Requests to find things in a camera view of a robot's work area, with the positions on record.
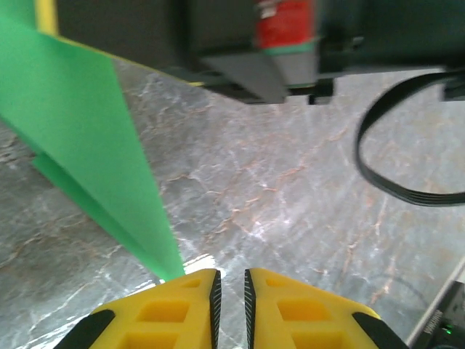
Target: yellow edge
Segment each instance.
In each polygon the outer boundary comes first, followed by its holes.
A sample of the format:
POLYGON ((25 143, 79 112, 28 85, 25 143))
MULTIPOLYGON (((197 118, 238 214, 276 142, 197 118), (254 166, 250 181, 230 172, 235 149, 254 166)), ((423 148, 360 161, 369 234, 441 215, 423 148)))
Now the yellow edge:
MULTIPOLYGON (((69 40, 67 38, 64 38, 64 37, 60 36, 60 32, 58 30, 57 8, 55 6, 55 1, 56 0, 34 0, 34 1, 35 1, 35 5, 36 5, 37 28, 38 28, 38 30, 40 32, 45 33, 45 34, 50 35, 50 36, 54 36, 56 39, 64 41, 67 44, 70 44, 70 45, 73 45, 73 46, 83 47, 83 48, 86 48, 86 49, 90 49, 90 50, 92 50, 94 52, 104 54, 104 55, 109 56, 111 58, 124 60, 124 61, 126 61, 128 63, 136 64, 136 65, 141 66, 143 68, 149 68, 150 70, 156 71, 157 73, 160 73, 160 74, 163 74, 163 75, 169 75, 169 74, 164 73, 163 71, 157 71, 156 69, 146 67, 146 66, 141 65, 139 63, 132 62, 132 61, 127 60, 125 58, 118 57, 118 56, 109 54, 107 52, 100 51, 99 49, 95 49, 94 47, 88 47, 86 45, 80 44, 80 43, 75 42, 75 41, 71 41, 71 40, 69 40)), ((175 79, 180 80, 180 81, 182 81, 182 82, 184 82, 186 84, 189 84, 191 86, 201 87, 201 86, 204 85, 204 83, 202 81, 189 82, 189 81, 184 81, 184 80, 182 80, 182 79, 180 79, 180 78, 178 78, 176 76, 172 76, 172 77, 174 77, 175 79)))
POLYGON ((37 27, 39 31, 57 36, 58 21, 55 0, 35 0, 35 4, 37 27))

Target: marble floor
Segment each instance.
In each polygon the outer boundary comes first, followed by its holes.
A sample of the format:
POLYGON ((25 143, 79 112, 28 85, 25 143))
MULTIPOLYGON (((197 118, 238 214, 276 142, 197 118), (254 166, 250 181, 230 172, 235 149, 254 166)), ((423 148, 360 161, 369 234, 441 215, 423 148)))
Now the marble floor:
MULTIPOLYGON (((222 270, 221 348, 245 349, 243 270, 370 305, 406 338, 465 254, 465 207, 411 206, 356 172, 357 123, 422 72, 349 76, 329 106, 247 106, 116 63, 187 271, 222 270)), ((370 133, 365 156, 410 188, 465 189, 465 103, 429 89, 370 133)), ((102 302, 160 281, 30 164, 0 127, 0 347, 49 349, 102 302)))

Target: black cable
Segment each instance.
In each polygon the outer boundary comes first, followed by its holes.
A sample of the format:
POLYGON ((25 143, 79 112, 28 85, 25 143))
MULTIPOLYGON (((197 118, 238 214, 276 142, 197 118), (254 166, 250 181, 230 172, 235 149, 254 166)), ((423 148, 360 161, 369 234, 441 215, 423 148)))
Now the black cable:
POLYGON ((400 200, 414 205, 441 207, 465 204, 465 192, 436 194, 404 188, 373 171, 365 164, 360 155, 361 142, 366 132, 381 119, 384 114, 415 93, 434 84, 443 84, 447 81, 457 79, 460 76, 465 76, 465 72, 455 71, 417 76, 395 85, 371 106, 370 110, 363 117, 355 141, 355 163, 361 175, 369 183, 400 200))

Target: green sheet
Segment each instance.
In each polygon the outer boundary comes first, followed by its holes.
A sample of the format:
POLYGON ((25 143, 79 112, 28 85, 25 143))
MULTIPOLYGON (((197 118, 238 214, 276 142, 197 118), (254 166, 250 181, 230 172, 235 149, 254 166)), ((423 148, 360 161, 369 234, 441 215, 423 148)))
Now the green sheet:
POLYGON ((37 33, 32 0, 0 0, 0 117, 34 164, 160 278, 184 273, 109 58, 37 33))

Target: red component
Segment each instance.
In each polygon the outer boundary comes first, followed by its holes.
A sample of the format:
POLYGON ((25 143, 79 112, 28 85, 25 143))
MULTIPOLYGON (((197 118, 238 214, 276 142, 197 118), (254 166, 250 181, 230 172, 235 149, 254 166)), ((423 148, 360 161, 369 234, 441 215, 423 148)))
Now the red component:
POLYGON ((274 16, 259 21, 259 46, 270 49, 306 43, 315 35, 314 27, 312 1, 282 1, 277 5, 274 16))

